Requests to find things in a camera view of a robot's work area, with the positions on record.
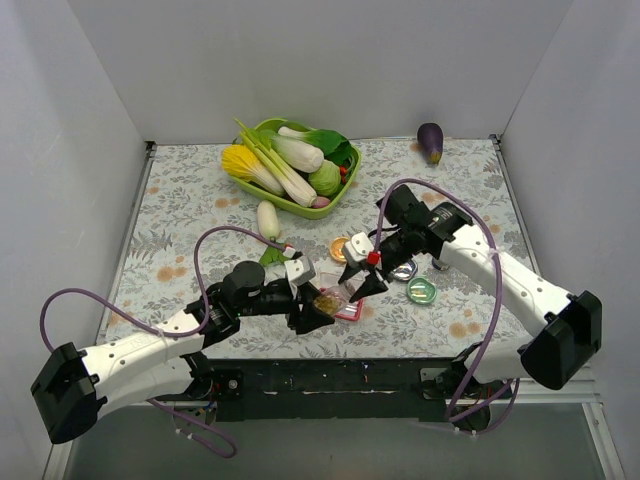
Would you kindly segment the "red rectangular pill box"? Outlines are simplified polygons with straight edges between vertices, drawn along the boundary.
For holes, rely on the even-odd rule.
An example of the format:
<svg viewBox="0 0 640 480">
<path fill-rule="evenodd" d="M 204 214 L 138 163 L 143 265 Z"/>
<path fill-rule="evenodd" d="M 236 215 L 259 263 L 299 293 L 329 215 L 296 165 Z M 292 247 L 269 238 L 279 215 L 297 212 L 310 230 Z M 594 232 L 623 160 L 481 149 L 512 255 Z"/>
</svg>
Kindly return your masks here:
<svg viewBox="0 0 640 480">
<path fill-rule="evenodd" d="M 328 288 L 336 286 L 338 280 L 339 275 L 337 273 L 322 271 L 320 273 L 319 290 L 321 292 L 324 292 Z M 362 300 L 359 300 L 355 303 L 347 303 L 339 312 L 335 314 L 335 317 L 346 321 L 356 322 L 360 319 L 362 308 Z"/>
</svg>

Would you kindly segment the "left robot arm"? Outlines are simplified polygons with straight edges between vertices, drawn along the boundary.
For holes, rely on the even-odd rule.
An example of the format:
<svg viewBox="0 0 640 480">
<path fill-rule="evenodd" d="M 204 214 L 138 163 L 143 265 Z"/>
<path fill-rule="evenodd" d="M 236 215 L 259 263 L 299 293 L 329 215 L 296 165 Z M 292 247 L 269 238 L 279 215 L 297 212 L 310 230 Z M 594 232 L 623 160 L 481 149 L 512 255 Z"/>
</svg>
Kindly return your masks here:
<svg viewBox="0 0 640 480">
<path fill-rule="evenodd" d="M 71 342 L 53 349 L 31 386 L 50 441 L 74 440 L 106 414 L 147 399 L 205 398 L 224 383 L 201 352 L 237 333 L 244 317 L 282 315 L 298 335 L 333 324 L 314 304 L 321 293 L 306 261 L 287 261 L 284 277 L 271 282 L 259 263 L 243 261 L 149 330 L 84 349 Z"/>
</svg>

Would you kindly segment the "amber pill bottle gold cap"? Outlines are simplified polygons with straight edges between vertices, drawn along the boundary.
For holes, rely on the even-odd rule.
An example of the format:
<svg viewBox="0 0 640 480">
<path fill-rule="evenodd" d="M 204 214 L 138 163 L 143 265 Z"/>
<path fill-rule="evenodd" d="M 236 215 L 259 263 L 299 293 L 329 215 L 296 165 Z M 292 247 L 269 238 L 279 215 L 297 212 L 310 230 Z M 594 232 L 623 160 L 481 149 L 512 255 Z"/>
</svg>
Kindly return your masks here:
<svg viewBox="0 0 640 480">
<path fill-rule="evenodd" d="M 314 307 L 327 315 L 334 316 L 344 308 L 344 301 L 337 296 L 320 295 L 314 299 Z"/>
</svg>

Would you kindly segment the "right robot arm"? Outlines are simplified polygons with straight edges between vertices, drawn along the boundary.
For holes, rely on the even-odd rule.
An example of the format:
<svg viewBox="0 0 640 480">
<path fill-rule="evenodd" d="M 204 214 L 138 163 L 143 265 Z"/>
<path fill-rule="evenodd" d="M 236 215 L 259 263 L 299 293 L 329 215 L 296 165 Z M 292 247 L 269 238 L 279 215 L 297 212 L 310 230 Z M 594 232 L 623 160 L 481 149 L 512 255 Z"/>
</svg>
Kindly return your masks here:
<svg viewBox="0 0 640 480">
<path fill-rule="evenodd" d="M 522 339 L 476 344 L 459 354 L 449 371 L 460 395 L 475 397 L 491 382 L 522 377 L 559 390 L 599 351 L 602 304 L 591 292 L 574 295 L 500 252 L 489 230 L 451 202 L 429 208 L 400 185 L 377 205 L 396 230 L 379 241 L 358 233 L 344 244 L 341 279 L 366 274 L 354 300 L 385 292 L 393 270 L 428 254 L 493 295 L 527 332 Z"/>
</svg>

